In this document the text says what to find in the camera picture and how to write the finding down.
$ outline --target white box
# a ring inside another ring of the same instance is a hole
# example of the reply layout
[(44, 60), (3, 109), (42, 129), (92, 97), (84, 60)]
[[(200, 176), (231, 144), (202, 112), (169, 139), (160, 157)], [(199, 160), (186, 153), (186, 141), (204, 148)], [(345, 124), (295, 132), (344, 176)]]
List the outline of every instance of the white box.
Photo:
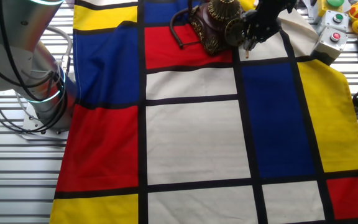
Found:
[[(336, 15), (342, 16), (343, 19), (341, 22), (338, 22), (338, 20), (336, 21), (334, 20)], [(318, 35), (320, 35), (322, 31), (325, 30), (326, 27), (331, 27), (341, 32), (346, 32), (348, 25), (349, 25), (349, 16), (347, 14), (327, 10), (326, 13), (323, 15), (323, 17), (321, 18), (320, 23), (317, 25), (316, 32)]]
[[(331, 36), (339, 34), (341, 38), (333, 41)], [(311, 56), (322, 61), (326, 65), (332, 64), (342, 53), (347, 42), (347, 35), (339, 30), (326, 27), (320, 35)]]

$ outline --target green button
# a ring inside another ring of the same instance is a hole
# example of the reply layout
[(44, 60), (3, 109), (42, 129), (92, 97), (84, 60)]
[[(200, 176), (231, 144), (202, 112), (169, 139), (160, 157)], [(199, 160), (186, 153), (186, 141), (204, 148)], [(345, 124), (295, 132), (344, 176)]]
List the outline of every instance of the green button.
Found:
[(341, 14), (336, 14), (334, 17), (333, 17), (333, 21), (336, 22), (336, 23), (341, 23), (343, 20), (343, 16)]
[(327, 0), (327, 3), (332, 7), (342, 6), (345, 0)]
[(343, 20), (343, 16), (340, 15), (340, 14), (336, 14), (336, 15), (335, 15), (335, 18), (336, 18), (336, 19), (339, 19), (339, 20)]

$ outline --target yellow square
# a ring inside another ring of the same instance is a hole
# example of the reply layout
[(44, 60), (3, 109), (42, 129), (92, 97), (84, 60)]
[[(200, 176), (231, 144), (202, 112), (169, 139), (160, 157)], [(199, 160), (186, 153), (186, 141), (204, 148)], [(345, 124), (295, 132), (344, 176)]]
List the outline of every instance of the yellow square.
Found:
[(50, 224), (137, 224), (137, 195), (55, 199)]

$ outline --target emergency stop button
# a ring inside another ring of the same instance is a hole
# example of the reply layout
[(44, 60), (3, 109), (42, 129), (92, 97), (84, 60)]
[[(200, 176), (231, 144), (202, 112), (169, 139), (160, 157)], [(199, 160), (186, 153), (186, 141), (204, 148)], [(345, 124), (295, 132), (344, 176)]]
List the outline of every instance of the emergency stop button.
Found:
[(338, 33), (333, 33), (333, 34), (331, 35), (331, 40), (332, 40), (333, 42), (338, 42), (340, 39), (341, 39), (341, 35), (338, 34)]

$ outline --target white square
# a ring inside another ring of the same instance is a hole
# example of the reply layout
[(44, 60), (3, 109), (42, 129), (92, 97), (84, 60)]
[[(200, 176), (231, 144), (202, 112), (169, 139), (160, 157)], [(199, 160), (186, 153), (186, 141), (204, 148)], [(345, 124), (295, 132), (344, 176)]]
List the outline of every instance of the white square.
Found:
[(237, 100), (146, 107), (148, 183), (250, 177)]
[(269, 224), (325, 220), (316, 181), (262, 187)]
[(201, 68), (191, 72), (167, 71), (147, 75), (148, 100), (236, 93), (233, 68)]
[(249, 58), (246, 58), (246, 51), (243, 46), (239, 47), (241, 61), (264, 60), (271, 58), (286, 58), (287, 52), (284, 48), (283, 39), (280, 33), (276, 33), (261, 44), (257, 44), (254, 49), (249, 52)]
[(251, 186), (149, 194), (149, 223), (255, 224)]

